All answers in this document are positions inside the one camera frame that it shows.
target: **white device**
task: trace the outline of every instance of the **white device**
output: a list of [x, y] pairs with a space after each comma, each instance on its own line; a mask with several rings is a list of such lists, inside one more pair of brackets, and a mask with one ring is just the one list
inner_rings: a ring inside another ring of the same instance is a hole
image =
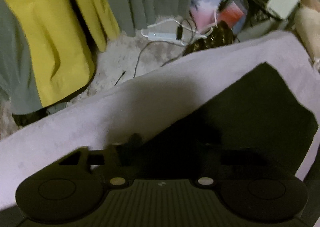
[[269, 0], [266, 10], [281, 19], [287, 19], [300, 0]]

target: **beige bag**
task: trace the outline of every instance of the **beige bag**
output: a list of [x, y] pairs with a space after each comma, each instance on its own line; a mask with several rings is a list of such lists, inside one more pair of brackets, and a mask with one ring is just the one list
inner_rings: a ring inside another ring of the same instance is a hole
[[301, 0], [295, 15], [295, 27], [314, 67], [320, 70], [320, 0]]

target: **floor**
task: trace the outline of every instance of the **floor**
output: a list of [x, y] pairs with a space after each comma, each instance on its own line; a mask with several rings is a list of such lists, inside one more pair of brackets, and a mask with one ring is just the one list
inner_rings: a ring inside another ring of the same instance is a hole
[[[174, 22], [173, 24], [172, 22], [170, 23], [166, 29], [172, 31], [175, 29], [172, 26], [176, 27], [176, 25]], [[122, 33], [116, 41], [108, 42], [106, 51], [98, 53], [96, 56], [97, 71], [92, 82], [84, 92], [71, 99], [67, 103], [67, 106], [71, 106], [82, 99], [110, 89], [124, 71], [125, 74], [118, 84], [132, 79], [138, 55], [148, 42], [148, 39], [143, 37], [140, 31], [137, 31], [135, 37], [128, 37], [125, 33]], [[182, 50], [182, 47], [170, 45], [165, 42], [151, 44], [141, 54], [136, 77], [158, 69], [166, 61], [179, 56]], [[19, 128], [15, 124], [10, 112], [10, 102], [1, 103], [0, 140], [10, 136], [17, 130], [19, 130]]]

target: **mattress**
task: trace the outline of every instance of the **mattress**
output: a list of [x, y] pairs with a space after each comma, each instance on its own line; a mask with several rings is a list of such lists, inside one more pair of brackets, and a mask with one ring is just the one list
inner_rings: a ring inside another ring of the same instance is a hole
[[[27, 177], [80, 146], [93, 150], [139, 133], [148, 141], [189, 115], [260, 63], [274, 67], [296, 99], [320, 120], [320, 75], [291, 33], [185, 56], [31, 124], [0, 142], [0, 210], [15, 205]], [[320, 143], [320, 130], [296, 176], [303, 180]]]

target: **ribbed panel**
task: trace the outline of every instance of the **ribbed panel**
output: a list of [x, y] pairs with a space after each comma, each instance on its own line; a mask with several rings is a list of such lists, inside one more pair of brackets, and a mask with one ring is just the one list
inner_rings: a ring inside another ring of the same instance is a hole
[[[25, 221], [21, 227], [48, 226]], [[189, 180], [135, 180], [113, 190], [101, 207], [74, 223], [55, 227], [305, 227], [298, 220], [259, 224], [229, 212], [211, 190], [198, 189]]]

